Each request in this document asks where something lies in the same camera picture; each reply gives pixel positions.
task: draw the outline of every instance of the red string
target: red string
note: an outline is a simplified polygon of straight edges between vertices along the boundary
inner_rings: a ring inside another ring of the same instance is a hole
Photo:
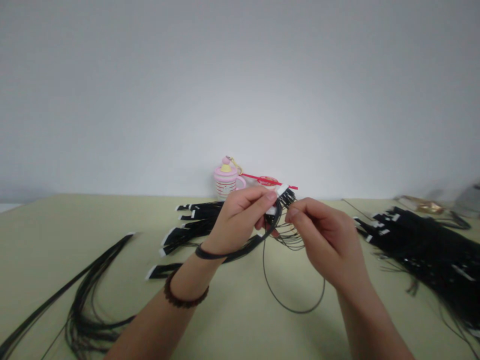
[[[267,178],[264,178],[264,177],[258,177],[258,176],[253,176],[253,175],[248,175],[246,173],[243,173],[241,176],[245,176],[247,178],[252,178],[252,179],[256,179],[256,180],[261,180],[263,182],[266,182],[266,183],[270,183],[272,185],[283,185],[281,182],[278,182],[278,181],[273,181],[273,180],[269,180]],[[293,189],[293,190],[298,190],[299,188],[296,187],[296,186],[289,186],[290,189]]]

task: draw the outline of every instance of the pink figurine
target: pink figurine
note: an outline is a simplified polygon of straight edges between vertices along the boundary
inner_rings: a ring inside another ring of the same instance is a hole
[[[228,157],[224,157],[222,165],[213,172],[213,178],[216,181],[216,193],[218,200],[225,201],[227,196],[235,190],[244,189],[247,186],[245,179],[239,175],[237,167]],[[237,180],[243,183],[243,187],[237,189]]]

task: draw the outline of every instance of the forearm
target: forearm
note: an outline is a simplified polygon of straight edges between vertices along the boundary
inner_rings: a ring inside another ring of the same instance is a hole
[[[371,285],[354,296],[337,295],[353,359],[414,358]]]
[[[193,254],[171,280],[171,292],[183,301],[198,299],[223,260],[204,260]],[[162,289],[123,331],[105,359],[170,358],[195,309],[173,306]]]

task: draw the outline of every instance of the black hair tie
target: black hair tie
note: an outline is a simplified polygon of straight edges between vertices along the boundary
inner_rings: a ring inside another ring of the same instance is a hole
[[[226,254],[226,255],[216,255],[216,254],[212,254],[212,253],[206,252],[205,250],[202,250],[202,244],[200,244],[200,245],[198,245],[198,246],[196,247],[195,255],[197,255],[200,259],[216,260],[216,259],[226,258],[226,257],[228,257],[229,255],[231,255],[231,253]]]

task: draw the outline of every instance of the gray wall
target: gray wall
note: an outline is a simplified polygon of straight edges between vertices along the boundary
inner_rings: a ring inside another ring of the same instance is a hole
[[[212,195],[224,155],[321,198],[478,179],[477,0],[0,6],[0,202]]]

